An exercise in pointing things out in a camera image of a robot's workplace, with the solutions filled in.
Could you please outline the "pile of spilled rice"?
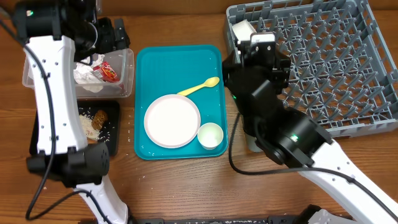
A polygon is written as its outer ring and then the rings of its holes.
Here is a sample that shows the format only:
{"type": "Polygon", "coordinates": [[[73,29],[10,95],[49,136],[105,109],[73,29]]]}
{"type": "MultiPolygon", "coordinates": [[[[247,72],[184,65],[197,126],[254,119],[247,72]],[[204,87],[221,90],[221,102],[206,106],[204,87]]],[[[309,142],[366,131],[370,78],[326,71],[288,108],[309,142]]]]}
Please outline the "pile of spilled rice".
{"type": "Polygon", "coordinates": [[[87,138],[97,141],[100,138],[101,131],[92,127],[92,119],[87,115],[79,115],[80,123],[87,138]]]}

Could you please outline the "white paper cup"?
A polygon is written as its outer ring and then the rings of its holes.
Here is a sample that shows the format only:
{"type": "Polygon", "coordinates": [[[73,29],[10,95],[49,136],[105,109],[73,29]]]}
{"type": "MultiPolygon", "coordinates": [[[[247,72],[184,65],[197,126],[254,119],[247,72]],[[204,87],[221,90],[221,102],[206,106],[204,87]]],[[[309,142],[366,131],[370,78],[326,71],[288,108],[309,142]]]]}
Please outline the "white paper cup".
{"type": "Polygon", "coordinates": [[[197,138],[201,146],[206,150],[214,150],[223,140],[224,132],[216,123],[203,124],[198,132],[197,138]]]}

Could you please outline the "teal serving tray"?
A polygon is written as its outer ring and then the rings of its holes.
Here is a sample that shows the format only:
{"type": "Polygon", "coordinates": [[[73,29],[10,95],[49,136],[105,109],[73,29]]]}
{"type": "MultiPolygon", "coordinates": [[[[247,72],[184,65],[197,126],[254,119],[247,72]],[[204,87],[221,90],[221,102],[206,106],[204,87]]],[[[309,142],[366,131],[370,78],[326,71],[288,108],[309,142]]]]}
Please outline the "teal serving tray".
{"type": "Polygon", "coordinates": [[[197,135],[183,147],[167,149],[153,143],[144,130],[144,115],[154,100],[200,85],[211,77],[222,79],[221,64],[220,51],[213,45],[148,47],[138,53],[134,115],[134,150],[137,156],[144,160],[189,159],[216,157],[225,152],[228,125],[222,81],[212,88],[202,88],[186,96],[199,109],[200,127],[205,123],[216,123],[222,128],[223,140],[214,150],[204,149],[197,135]]]}

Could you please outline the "white napkin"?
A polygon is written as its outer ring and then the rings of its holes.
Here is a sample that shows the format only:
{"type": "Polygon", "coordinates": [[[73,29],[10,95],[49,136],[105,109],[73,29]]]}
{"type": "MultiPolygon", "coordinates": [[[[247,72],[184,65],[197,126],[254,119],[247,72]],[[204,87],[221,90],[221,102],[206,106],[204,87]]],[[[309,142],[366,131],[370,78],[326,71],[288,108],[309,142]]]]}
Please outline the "white napkin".
{"type": "Polygon", "coordinates": [[[99,54],[97,60],[95,60],[92,65],[77,63],[76,69],[74,69],[73,71],[73,76],[77,84],[96,84],[95,86],[84,86],[83,88],[93,93],[98,93],[99,91],[101,91],[103,89],[103,86],[101,84],[103,83],[103,80],[101,78],[98,78],[93,73],[93,68],[97,65],[102,64],[104,57],[104,54],[99,54]]]}

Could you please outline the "yellow plastic spoon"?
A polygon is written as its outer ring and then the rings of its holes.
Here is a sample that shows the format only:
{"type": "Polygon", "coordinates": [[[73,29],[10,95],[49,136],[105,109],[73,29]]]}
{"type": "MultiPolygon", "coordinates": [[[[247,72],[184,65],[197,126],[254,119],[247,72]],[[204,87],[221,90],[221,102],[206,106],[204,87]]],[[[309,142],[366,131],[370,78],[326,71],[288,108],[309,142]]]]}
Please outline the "yellow plastic spoon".
{"type": "Polygon", "coordinates": [[[211,77],[211,78],[208,78],[204,83],[194,86],[194,87],[191,87],[189,89],[180,91],[177,94],[181,95],[181,96],[188,96],[188,95],[192,94],[193,92],[198,91],[202,88],[212,88],[212,87],[216,86],[219,82],[220,82],[219,77],[211,77]]]}

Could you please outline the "grey dishwasher rack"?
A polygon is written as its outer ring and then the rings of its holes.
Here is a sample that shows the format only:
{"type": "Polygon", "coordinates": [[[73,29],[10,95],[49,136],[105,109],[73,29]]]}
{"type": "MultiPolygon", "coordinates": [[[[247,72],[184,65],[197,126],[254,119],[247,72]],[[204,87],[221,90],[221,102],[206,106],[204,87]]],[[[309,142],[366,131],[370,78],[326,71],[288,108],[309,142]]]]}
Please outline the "grey dishwasher rack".
{"type": "Polygon", "coordinates": [[[285,106],[308,114],[333,137],[397,128],[397,67],[367,1],[261,1],[226,10],[227,48],[236,54],[233,26],[273,32],[291,59],[285,106]]]}

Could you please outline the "red snack wrapper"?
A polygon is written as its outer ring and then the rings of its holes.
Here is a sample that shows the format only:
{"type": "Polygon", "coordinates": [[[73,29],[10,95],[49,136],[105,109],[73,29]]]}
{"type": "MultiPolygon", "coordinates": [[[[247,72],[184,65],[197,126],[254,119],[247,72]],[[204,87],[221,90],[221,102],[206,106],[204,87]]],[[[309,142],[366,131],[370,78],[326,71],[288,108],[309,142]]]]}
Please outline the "red snack wrapper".
{"type": "Polygon", "coordinates": [[[102,62],[93,68],[93,75],[102,79],[104,82],[116,83],[120,81],[118,74],[113,70],[108,62],[102,62]]]}

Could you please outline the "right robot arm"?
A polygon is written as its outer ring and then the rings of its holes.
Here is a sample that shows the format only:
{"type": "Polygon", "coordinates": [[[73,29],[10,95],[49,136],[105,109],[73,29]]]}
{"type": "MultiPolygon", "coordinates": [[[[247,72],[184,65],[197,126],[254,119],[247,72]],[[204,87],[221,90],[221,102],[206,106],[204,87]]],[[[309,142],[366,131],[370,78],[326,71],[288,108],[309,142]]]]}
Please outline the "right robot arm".
{"type": "Polygon", "coordinates": [[[397,202],[364,175],[330,133],[278,98],[287,88],[290,59],[275,42],[238,43],[240,63],[223,62],[223,81],[238,108],[237,120],[254,144],[286,169],[323,189],[360,223],[397,223],[397,202]]]}

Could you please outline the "clear plastic bin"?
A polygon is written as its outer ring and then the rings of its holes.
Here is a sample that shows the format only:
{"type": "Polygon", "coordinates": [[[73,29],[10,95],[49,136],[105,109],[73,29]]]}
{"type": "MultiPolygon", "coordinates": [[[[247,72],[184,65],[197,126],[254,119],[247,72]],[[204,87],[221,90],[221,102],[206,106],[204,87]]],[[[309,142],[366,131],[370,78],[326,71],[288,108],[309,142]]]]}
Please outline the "clear plastic bin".
{"type": "Polygon", "coordinates": [[[32,37],[26,44],[38,58],[37,63],[30,54],[26,54],[24,75],[31,74],[32,88],[38,98],[45,98],[47,92],[39,65],[43,66],[52,98],[60,99],[102,99],[126,98],[131,94],[134,76],[134,54],[131,49],[106,53],[104,61],[108,62],[119,78],[118,82],[78,84],[73,76],[77,63],[75,42],[63,36],[54,40],[51,35],[32,37]]]}

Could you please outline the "black plastic tray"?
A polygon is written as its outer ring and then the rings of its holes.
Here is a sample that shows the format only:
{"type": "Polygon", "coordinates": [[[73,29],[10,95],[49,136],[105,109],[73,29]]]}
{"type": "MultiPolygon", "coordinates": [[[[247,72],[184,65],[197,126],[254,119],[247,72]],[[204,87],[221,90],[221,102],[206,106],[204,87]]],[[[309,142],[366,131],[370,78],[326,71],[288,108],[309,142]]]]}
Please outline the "black plastic tray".
{"type": "MultiPolygon", "coordinates": [[[[55,136],[57,137],[55,153],[66,154],[72,150],[80,151],[88,146],[87,136],[83,131],[79,115],[87,115],[93,119],[98,110],[108,114],[108,120],[100,130],[98,143],[105,143],[108,155],[113,156],[118,150],[120,106],[117,101],[65,101],[53,102],[55,136]]],[[[30,154],[44,152],[46,156],[52,152],[52,131],[48,103],[40,103],[37,122],[30,143],[30,154]]]]}

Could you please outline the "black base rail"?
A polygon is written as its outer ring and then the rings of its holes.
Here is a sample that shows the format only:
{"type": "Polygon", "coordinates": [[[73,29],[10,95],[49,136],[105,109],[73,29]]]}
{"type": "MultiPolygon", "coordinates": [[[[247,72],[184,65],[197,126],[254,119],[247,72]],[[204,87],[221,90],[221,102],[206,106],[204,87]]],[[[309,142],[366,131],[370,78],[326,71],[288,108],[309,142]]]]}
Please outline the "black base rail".
{"type": "Polygon", "coordinates": [[[165,220],[163,218],[136,219],[127,213],[125,223],[137,224],[356,224],[353,218],[334,215],[316,205],[309,205],[298,215],[270,215],[262,218],[209,218],[209,219],[185,219],[165,220]]]}

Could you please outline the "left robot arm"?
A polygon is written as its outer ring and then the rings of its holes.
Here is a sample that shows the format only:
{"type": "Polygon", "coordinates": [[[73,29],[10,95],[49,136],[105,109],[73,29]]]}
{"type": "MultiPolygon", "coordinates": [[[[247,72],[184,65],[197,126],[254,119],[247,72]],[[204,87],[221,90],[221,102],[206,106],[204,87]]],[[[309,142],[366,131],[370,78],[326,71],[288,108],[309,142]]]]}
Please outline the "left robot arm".
{"type": "Polygon", "coordinates": [[[19,1],[12,23],[34,77],[38,138],[28,170],[83,198],[98,223],[132,223],[109,179],[109,151],[81,126],[73,66],[129,47],[122,21],[98,18],[95,1],[19,1]]]}

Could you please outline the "pink round plate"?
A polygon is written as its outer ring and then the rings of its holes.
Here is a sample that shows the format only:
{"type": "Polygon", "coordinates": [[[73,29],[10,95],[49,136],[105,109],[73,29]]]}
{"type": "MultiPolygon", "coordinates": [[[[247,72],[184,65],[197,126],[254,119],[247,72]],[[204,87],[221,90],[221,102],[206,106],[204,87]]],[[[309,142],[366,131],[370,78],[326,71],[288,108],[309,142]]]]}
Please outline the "pink round plate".
{"type": "Polygon", "coordinates": [[[160,147],[175,149],[190,143],[201,125],[198,107],[186,96],[164,95],[154,100],[144,115],[144,130],[160,147]]]}

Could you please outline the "white bowl with walnut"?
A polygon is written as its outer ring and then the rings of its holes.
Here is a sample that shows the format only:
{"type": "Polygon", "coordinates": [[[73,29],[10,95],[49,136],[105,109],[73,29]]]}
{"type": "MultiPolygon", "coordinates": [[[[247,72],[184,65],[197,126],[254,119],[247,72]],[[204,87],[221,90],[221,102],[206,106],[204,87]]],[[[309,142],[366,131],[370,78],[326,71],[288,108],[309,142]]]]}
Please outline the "white bowl with walnut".
{"type": "Polygon", "coordinates": [[[239,41],[249,41],[251,35],[256,33],[255,28],[247,20],[243,20],[232,26],[232,30],[236,39],[239,41]]]}

